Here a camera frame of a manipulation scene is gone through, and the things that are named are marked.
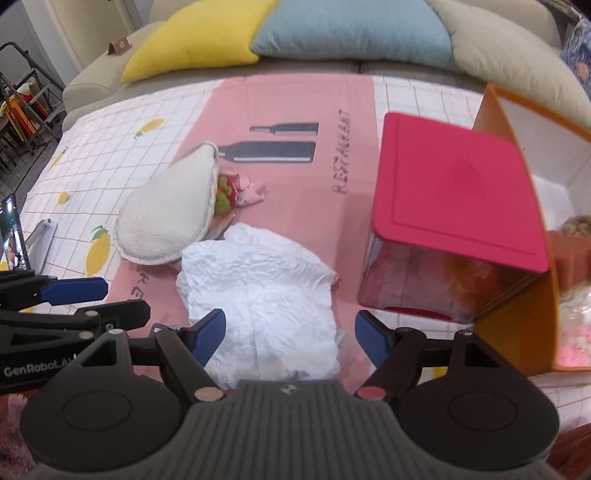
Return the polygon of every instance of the yellow pillow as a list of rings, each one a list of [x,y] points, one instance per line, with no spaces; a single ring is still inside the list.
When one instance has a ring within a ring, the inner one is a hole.
[[[121,77],[256,63],[250,45],[277,0],[199,0],[176,12],[138,48]]]

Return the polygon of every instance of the phone screen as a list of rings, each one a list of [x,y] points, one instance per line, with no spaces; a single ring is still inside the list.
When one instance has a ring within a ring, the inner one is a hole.
[[[0,232],[2,233],[2,244],[8,269],[28,270],[30,268],[29,259],[14,194],[9,195],[0,203]]]

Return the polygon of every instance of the brown leather tag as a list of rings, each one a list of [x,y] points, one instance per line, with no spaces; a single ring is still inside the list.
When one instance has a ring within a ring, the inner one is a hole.
[[[113,53],[116,55],[123,55],[126,51],[131,48],[131,44],[127,37],[120,37],[114,42],[109,43],[109,51],[107,55],[112,55]]]

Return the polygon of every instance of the crumpled white tissue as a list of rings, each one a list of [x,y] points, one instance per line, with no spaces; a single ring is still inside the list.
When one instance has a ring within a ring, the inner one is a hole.
[[[183,251],[177,290],[195,324],[226,314],[226,337],[206,365],[221,388],[248,380],[318,380],[339,371],[330,288],[337,274],[301,245],[238,223],[222,241]]]

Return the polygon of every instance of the pink lid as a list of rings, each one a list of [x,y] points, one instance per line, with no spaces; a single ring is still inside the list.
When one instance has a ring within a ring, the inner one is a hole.
[[[548,270],[544,225],[519,147],[389,113],[372,225],[381,238],[523,270]]]

